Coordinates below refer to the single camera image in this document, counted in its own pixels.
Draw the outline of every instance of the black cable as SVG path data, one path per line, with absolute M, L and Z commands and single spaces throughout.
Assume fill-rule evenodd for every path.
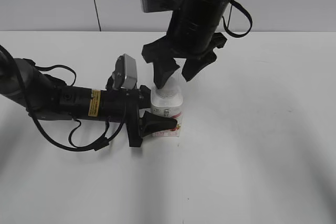
M 79 125 L 78 125 L 76 128 L 74 128 L 74 129 L 70 132 L 69 137 L 68 137 L 68 141 L 69 141 L 69 144 L 71 144 L 73 147 L 78 148 L 78 146 L 75 145 L 75 144 L 73 143 L 73 141 L 72 141 L 72 135 L 74 134 L 74 132 L 75 132 L 78 128 L 80 128 L 80 127 L 82 126 L 82 122 L 79 121 L 78 119 L 74 119 L 74 121 L 77 122 L 77 123 L 79 123 Z
M 75 144 L 73 143 L 73 141 L 72 141 L 72 135 L 75 133 L 75 131 L 76 131 L 77 129 L 79 129 L 79 128 L 82 126 L 82 122 L 79 121 L 78 119 L 74 119 L 74 121 L 75 121 L 75 122 L 78 122 L 79 125 L 78 125 L 76 128 L 74 128 L 74 129 L 70 132 L 70 135 L 69 135 L 69 137 L 68 137 L 68 141 L 69 141 L 69 144 L 71 144 L 71 145 L 72 145 L 73 147 L 75 147 L 75 148 L 85 148 L 85 147 L 94 145 L 94 143 L 96 143 L 97 141 L 99 141 L 100 139 L 102 139 L 102 138 L 104 138 L 104 137 L 106 136 L 106 133 L 108 132 L 108 130 L 109 130 L 109 128 L 110 128 L 110 122 L 109 122 L 108 120 L 106 120 L 106 121 L 105 121 L 105 131 L 104 131 L 104 133 L 103 133 L 97 140 L 95 140 L 92 144 L 89 144 L 89 145 L 87 145 L 87 146 L 77 146 L 77 145 L 75 145 Z
M 71 73 L 73 73 L 73 75 L 75 76 L 75 79 L 74 81 L 72 82 L 72 84 L 70 86 L 73 86 L 75 85 L 75 82 L 76 82 L 76 79 L 77 79 L 77 74 L 76 72 L 68 67 L 68 66 L 64 66 L 64 65 L 54 65 L 54 66 L 51 66 L 51 67 L 39 67 L 36 65 L 36 63 L 31 60 L 31 59 L 24 59 L 25 61 L 27 61 L 30 65 L 32 65 L 34 68 L 36 68 L 38 71 L 41 71 L 41 72 L 49 72 L 49 71 L 52 71 L 53 69 L 55 68 L 63 68 L 63 69 L 66 69 L 68 71 L 70 71 Z
M 96 10 L 96 16 L 97 16 L 97 21 L 98 21 L 99 31 L 101 31 L 101 26 L 100 26 L 100 20 L 99 20 L 99 15 L 98 15 L 98 9 L 97 9 L 96 0 L 93 0 L 93 3 L 94 3 L 94 8 L 95 8 L 95 10 Z
M 35 68 L 38 70 L 38 71 L 41 71 L 41 72 L 49 72 L 55 68 L 63 68 L 63 69 L 66 69 L 68 71 L 70 71 L 71 73 L 73 73 L 73 75 L 75 76 L 75 79 L 74 81 L 72 82 L 72 84 L 70 86 L 73 86 L 75 85 L 75 82 L 76 82 L 76 79 L 77 79 L 77 74 L 76 72 L 72 69 L 72 68 L 69 68 L 67 66 L 64 66 L 64 65 L 54 65 L 54 66 L 51 66 L 51 67 L 38 67 L 38 66 L 35 66 Z
M 229 14 L 229 20 L 227 21 L 227 28 L 229 28 L 229 27 L 230 27 L 232 9 L 233 9 L 233 4 L 231 4 L 231 8 L 230 8 L 230 14 Z
M 90 150 L 99 150 L 102 146 L 102 144 L 105 144 L 106 142 L 100 142 L 101 139 L 96 140 L 95 142 L 93 142 L 92 144 L 88 145 L 88 146 L 84 146 L 84 147 L 80 147 L 80 148 L 72 148 L 72 147 L 68 147 L 65 145 L 62 145 L 58 142 L 56 142 L 55 140 L 53 140 L 43 129 L 43 127 L 41 126 L 39 120 L 36 117 L 36 114 L 33 110 L 33 107 L 30 103 L 30 99 L 28 97 L 28 94 L 26 92 L 26 88 L 25 88 L 25 84 L 23 82 L 22 76 L 21 76 L 21 72 L 14 60 L 14 58 L 12 57 L 12 55 L 4 48 L 0 45 L 0 51 L 2 51 L 2 53 L 6 56 L 6 58 L 8 59 L 8 62 L 10 62 L 10 64 L 12 65 L 13 69 L 14 69 L 14 73 L 16 75 L 17 81 L 19 83 L 19 86 L 21 88 L 21 91 L 23 93 L 25 102 L 26 102 L 26 107 L 27 107 L 27 111 L 29 113 L 29 115 L 31 116 L 31 118 L 33 119 L 33 122 L 35 123 L 37 129 L 39 130 L 39 132 L 42 134 L 42 136 L 49 141 L 49 143 L 51 143 L 52 145 L 61 148 L 63 150 L 66 151 L 70 151 L 70 152 L 86 152 L 86 151 L 90 151 Z M 124 116 L 122 119 L 122 122 L 119 125 L 119 128 L 117 129 L 116 132 L 120 132 L 124 122 L 125 122 L 125 117 L 126 117 L 126 110 L 124 110 Z M 108 139 L 108 141 L 111 141 L 117 134 L 116 132 L 113 134 L 113 136 L 111 138 Z
M 125 124 L 125 121 L 126 121 L 126 106 L 125 106 L 125 109 L 124 109 L 124 115 L 121 119 L 121 122 L 119 124 L 119 127 L 117 128 L 117 130 L 113 133 L 113 135 L 108 139 L 108 142 L 112 141 L 113 139 L 115 139 L 115 137 L 120 133 L 122 127 L 124 126 Z

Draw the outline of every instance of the plastic bottle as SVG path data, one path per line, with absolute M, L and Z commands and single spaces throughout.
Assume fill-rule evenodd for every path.
M 155 86 L 152 88 L 151 103 L 153 114 L 177 120 L 175 129 L 156 132 L 153 136 L 180 136 L 183 96 L 180 86 L 173 77 L 168 79 L 162 89 L 157 89 Z

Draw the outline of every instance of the gray wall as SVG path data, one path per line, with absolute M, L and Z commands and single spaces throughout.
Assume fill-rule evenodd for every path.
M 103 31 L 164 31 L 169 24 L 171 13 L 143 14 L 139 0 L 96 1 Z M 255 31 L 336 31 L 335 0 L 237 1 Z M 99 30 L 93 0 L 0 0 L 0 9 L 0 30 Z M 248 27 L 238 11 L 231 24 Z

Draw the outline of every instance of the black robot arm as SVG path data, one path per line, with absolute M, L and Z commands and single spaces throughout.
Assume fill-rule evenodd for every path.
M 154 82 L 158 88 L 162 88 L 179 68 L 174 58 L 186 59 L 182 71 L 186 81 L 216 61 L 213 49 L 224 47 L 227 39 L 215 31 L 227 5 L 239 5 L 233 0 L 141 1 L 145 13 L 173 11 L 166 36 L 145 45 L 142 51 L 145 61 L 153 63 Z M 248 12 L 242 7 L 241 10 L 251 22 Z
M 64 81 L 39 71 L 44 69 L 50 68 L 37 67 L 29 59 L 13 59 L 0 46 L 0 94 L 25 107 L 41 134 L 60 148 L 74 152 L 97 151 L 109 145 L 123 124 L 127 127 L 130 147 L 140 147 L 143 137 L 151 133 L 176 128 L 175 119 L 147 111 L 140 118 L 139 110 L 151 107 L 151 90 L 146 86 L 136 88 L 137 66 L 128 55 L 118 58 L 106 90 L 67 86 Z M 107 129 L 109 122 L 120 123 L 120 126 L 110 138 L 105 132 L 92 144 L 73 148 L 51 139 L 38 120 L 95 120 L 106 122 Z

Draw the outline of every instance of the white table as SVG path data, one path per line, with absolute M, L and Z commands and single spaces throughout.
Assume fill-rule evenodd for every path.
M 103 89 L 118 56 L 152 85 L 143 44 L 160 33 L 1 32 L 39 66 L 63 64 L 77 86 Z M 335 223 L 336 33 L 230 39 L 186 84 L 180 138 L 69 153 L 50 145 L 19 105 L 0 97 L 0 223 Z M 52 74 L 72 81 L 65 70 Z M 75 122 L 43 122 L 66 144 Z M 104 123 L 76 133 L 85 144 Z

